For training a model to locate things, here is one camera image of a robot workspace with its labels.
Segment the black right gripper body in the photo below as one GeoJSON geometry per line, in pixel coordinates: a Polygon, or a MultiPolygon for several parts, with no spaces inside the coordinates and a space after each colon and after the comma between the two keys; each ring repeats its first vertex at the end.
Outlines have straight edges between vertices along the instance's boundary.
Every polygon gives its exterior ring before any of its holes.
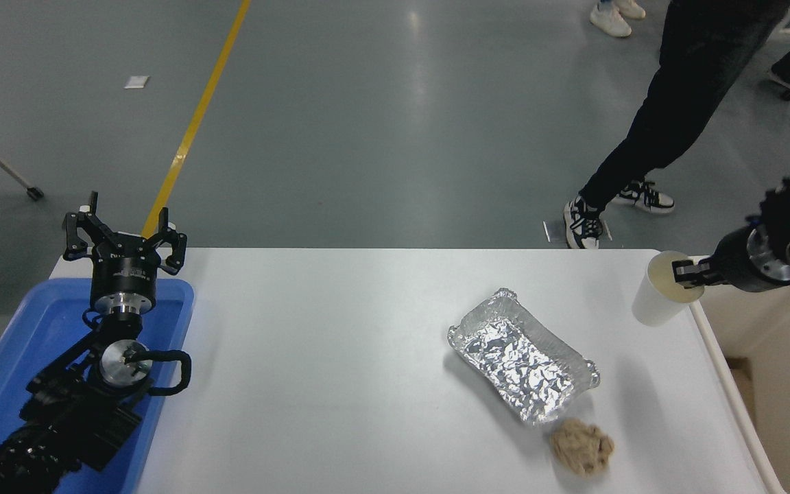
{"type": "Polygon", "coordinates": [[[738,228],[724,235],[710,258],[710,266],[723,279],[723,284],[733,285],[746,293],[764,291],[762,279],[750,263],[748,238],[754,228],[738,228]]]}

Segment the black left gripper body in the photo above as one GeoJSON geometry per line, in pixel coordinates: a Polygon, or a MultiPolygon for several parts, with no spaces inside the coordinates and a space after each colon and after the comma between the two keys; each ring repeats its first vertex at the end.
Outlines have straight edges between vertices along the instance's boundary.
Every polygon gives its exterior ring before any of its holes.
{"type": "Polygon", "coordinates": [[[156,297],[160,255],[136,238],[93,246],[91,296],[126,293],[156,297]]]}

